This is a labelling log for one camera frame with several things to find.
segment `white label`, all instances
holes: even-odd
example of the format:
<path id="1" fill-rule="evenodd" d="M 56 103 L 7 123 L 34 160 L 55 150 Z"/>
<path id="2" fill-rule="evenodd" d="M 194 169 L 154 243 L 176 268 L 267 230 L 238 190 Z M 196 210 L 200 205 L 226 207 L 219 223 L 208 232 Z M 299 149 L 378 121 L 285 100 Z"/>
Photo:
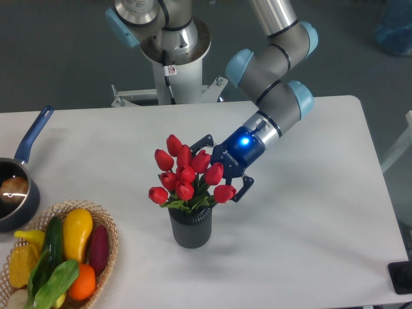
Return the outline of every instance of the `white label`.
<path id="1" fill-rule="evenodd" d="M 163 69 L 165 71 L 165 76 L 176 75 L 178 73 L 176 66 L 164 66 Z"/>

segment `yellow pepper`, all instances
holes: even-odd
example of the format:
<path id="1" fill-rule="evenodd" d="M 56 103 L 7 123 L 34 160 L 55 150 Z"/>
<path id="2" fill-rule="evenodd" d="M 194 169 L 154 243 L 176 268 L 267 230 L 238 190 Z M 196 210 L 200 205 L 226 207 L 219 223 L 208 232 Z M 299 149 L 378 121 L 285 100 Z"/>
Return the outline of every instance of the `yellow pepper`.
<path id="1" fill-rule="evenodd" d="M 27 285 L 30 272 L 36 266 L 39 256 L 39 249 L 32 243 L 13 249 L 8 264 L 12 287 L 22 288 Z"/>
<path id="2" fill-rule="evenodd" d="M 14 237 L 23 238 L 28 243 L 36 245 L 39 251 L 43 246 L 44 235 L 42 230 L 17 230 L 14 232 Z"/>
<path id="3" fill-rule="evenodd" d="M 86 249 L 93 229 L 93 219 L 86 209 L 75 209 L 63 223 L 63 256 L 84 263 Z"/>

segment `blue saucepan handle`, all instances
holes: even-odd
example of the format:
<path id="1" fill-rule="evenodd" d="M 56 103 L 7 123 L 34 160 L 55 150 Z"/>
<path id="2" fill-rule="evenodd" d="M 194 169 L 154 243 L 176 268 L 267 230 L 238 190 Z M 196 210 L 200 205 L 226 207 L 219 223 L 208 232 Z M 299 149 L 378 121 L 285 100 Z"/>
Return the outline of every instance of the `blue saucepan handle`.
<path id="1" fill-rule="evenodd" d="M 46 106 L 45 108 L 43 108 L 43 110 L 40 112 L 40 115 L 37 116 L 36 120 L 34 120 L 34 123 L 21 140 L 20 145 L 14 155 L 14 158 L 16 160 L 21 163 L 28 162 L 33 143 L 41 130 L 46 125 L 47 121 L 52 116 L 53 112 L 54 109 L 51 106 Z"/>

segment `light blue joint cap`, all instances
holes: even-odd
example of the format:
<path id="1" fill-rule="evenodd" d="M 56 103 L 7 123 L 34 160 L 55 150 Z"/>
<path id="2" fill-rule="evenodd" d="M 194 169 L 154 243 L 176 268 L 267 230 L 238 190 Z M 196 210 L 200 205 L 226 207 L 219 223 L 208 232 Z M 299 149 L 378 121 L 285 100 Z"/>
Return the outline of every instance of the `light blue joint cap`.
<path id="1" fill-rule="evenodd" d="M 130 48 L 140 44 L 138 39 L 136 39 L 129 29 L 127 29 L 126 25 L 120 20 L 120 18 L 118 18 L 116 13 L 111 8 L 108 8 L 106 11 L 106 21 L 120 42 Z"/>
<path id="2" fill-rule="evenodd" d="M 315 105 L 314 96 L 305 85 L 296 80 L 289 82 L 288 85 L 295 93 L 299 109 L 301 110 L 301 119 L 303 119 Z"/>
<path id="3" fill-rule="evenodd" d="M 301 21 L 301 25 L 306 29 L 309 35 L 309 51 L 308 55 L 309 56 L 317 47 L 317 44 L 319 43 L 319 37 L 317 36 L 316 29 L 312 27 L 310 23 L 307 23 L 306 21 Z"/>
<path id="4" fill-rule="evenodd" d="M 245 74 L 246 68 L 253 56 L 253 52 L 244 49 L 239 51 L 226 66 L 226 76 L 231 83 L 237 88 L 240 84 L 240 80 Z"/>

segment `woven basket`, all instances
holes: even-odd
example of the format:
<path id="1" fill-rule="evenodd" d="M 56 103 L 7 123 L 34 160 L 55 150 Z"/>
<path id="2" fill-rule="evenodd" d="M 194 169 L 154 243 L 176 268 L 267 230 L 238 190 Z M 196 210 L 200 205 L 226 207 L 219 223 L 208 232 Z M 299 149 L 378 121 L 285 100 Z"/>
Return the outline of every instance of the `woven basket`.
<path id="1" fill-rule="evenodd" d="M 47 211 L 43 211 L 39 216 L 35 217 L 29 222 L 26 230 L 46 230 L 49 220 L 54 216 L 59 216 L 62 221 L 66 219 L 67 214 L 74 209 L 86 209 L 90 212 L 93 218 L 93 230 L 97 225 L 104 225 L 108 231 L 109 238 L 109 260 L 106 269 L 101 275 L 96 278 L 96 291 L 89 298 L 84 301 L 75 301 L 69 296 L 66 297 L 61 309 L 87 309 L 90 308 L 95 302 L 98 295 L 101 293 L 105 282 L 108 280 L 110 273 L 113 269 L 117 257 L 117 229 L 115 222 L 111 216 L 99 205 L 90 203 L 88 201 L 65 201 L 61 204 L 55 204 Z M 14 243 L 15 247 L 21 247 L 28 243 L 23 239 L 18 239 Z M 7 256 L 7 263 L 3 266 L 3 271 L 0 273 L 0 308 L 6 308 L 9 297 L 16 291 L 15 288 L 10 286 L 8 277 L 8 264 L 10 262 L 10 255 Z"/>

